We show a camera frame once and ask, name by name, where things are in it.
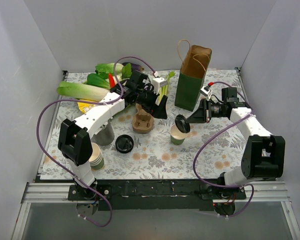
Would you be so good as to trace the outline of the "black coffee cup lid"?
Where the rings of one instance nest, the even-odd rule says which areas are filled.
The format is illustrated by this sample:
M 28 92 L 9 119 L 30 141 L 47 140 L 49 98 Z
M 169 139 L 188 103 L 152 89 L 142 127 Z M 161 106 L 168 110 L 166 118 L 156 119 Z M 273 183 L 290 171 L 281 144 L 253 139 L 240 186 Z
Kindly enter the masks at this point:
M 181 133 L 187 134 L 190 132 L 190 130 L 191 130 L 190 124 L 187 122 L 187 119 L 182 114 L 178 114 L 175 117 L 174 122 L 175 122 L 177 129 Z

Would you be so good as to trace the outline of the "single green paper cup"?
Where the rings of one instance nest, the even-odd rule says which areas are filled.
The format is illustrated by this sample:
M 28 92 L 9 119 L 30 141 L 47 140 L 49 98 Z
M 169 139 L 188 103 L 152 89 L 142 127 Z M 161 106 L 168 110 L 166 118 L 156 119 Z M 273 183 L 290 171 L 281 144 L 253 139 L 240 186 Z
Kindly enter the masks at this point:
M 174 124 L 170 128 L 170 141 L 174 145 L 181 145 L 184 140 L 187 138 L 188 133 L 181 132 L 177 126 Z

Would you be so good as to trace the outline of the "stack of green paper cups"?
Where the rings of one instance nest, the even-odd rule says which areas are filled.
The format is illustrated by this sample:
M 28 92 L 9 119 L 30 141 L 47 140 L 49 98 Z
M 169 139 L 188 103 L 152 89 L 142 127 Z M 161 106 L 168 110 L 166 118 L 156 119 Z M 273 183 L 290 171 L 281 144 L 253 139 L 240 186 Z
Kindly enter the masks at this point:
M 92 145 L 92 155 L 90 156 L 90 158 L 88 160 L 90 167 L 93 170 L 100 170 L 105 164 L 102 150 L 94 142 L 92 142 L 91 145 Z

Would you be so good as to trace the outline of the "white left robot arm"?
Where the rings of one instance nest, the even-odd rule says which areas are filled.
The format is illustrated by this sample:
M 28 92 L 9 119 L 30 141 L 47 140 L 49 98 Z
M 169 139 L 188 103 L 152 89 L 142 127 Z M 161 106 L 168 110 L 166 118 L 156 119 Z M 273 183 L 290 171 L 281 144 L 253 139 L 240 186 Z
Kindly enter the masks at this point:
M 115 114 L 132 104 L 141 105 L 142 109 L 156 119 L 167 119 L 166 103 L 168 97 L 163 95 L 156 103 L 159 89 L 167 85 L 167 80 L 157 72 L 149 84 L 144 83 L 148 75 L 133 71 L 125 83 L 115 84 L 96 105 L 82 116 L 61 123 L 58 149 L 69 159 L 74 182 L 80 186 L 79 194 L 85 200 L 96 196 L 96 181 L 89 158 L 93 154 L 91 138 Z

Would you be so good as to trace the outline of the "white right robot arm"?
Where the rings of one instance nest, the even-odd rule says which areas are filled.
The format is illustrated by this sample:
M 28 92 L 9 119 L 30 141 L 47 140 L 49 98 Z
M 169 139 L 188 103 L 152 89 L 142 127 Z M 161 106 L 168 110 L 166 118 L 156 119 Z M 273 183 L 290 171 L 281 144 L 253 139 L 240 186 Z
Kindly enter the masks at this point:
M 178 115 L 175 118 L 177 128 L 182 133 L 189 133 L 192 123 L 205 124 L 213 118 L 228 118 L 232 124 L 225 129 L 237 127 L 246 140 L 240 166 L 222 173 L 217 183 L 212 184 L 216 187 L 217 195 L 227 199 L 236 188 L 250 182 L 280 178 L 284 172 L 285 139 L 273 135 L 261 125 L 250 105 L 239 100 L 237 88 L 223 88 L 220 103 L 211 101 L 212 90 L 209 85 L 202 87 L 200 92 L 204 99 L 197 110 L 187 118 Z

